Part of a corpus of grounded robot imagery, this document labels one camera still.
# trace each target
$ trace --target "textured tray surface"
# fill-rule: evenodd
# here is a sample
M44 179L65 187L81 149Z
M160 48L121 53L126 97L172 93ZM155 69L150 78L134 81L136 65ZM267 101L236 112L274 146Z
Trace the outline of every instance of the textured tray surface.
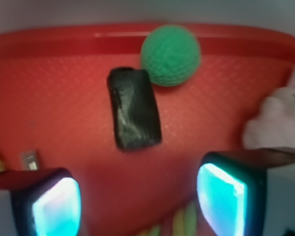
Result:
M162 144L124 153L115 144L107 76L113 67L139 68L138 54L0 58L0 155L20 169L19 153L36 149L42 167L68 168L91 235L134 232L194 194L204 153L241 148L245 122L294 63L205 54L185 84L154 86Z

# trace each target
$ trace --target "white plush toy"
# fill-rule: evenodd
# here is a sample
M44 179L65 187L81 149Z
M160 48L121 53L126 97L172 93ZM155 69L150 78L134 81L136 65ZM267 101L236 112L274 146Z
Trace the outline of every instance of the white plush toy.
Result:
M276 89L248 121L243 134L246 149L295 148L295 69L287 87Z

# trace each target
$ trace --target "striped object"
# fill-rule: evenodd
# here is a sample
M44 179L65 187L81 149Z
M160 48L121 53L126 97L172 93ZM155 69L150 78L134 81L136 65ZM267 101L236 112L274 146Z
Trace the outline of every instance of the striped object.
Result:
M195 236L197 222L198 206L191 201L159 224L140 231L137 236Z

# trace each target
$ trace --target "black object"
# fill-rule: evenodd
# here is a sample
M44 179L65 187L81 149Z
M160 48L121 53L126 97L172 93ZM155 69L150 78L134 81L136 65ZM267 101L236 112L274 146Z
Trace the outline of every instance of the black object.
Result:
M108 87L117 146L136 150L160 143L160 119L148 73L131 67L113 69Z
M32 205L46 190L65 177L72 175L64 168L0 172L0 190L10 191L18 235L36 236Z
M295 232L292 230L286 230L283 236L295 236Z

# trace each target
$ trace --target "tray rim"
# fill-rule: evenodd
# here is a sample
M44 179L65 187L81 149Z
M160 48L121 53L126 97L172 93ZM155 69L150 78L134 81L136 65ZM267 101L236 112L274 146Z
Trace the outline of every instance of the tray rim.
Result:
M0 34L0 59L89 54L139 54L143 40L162 23L61 26ZM295 63L295 37L271 29L187 23L203 54L233 54L287 59ZM123 49L114 44L125 43ZM208 44L225 44L209 52Z

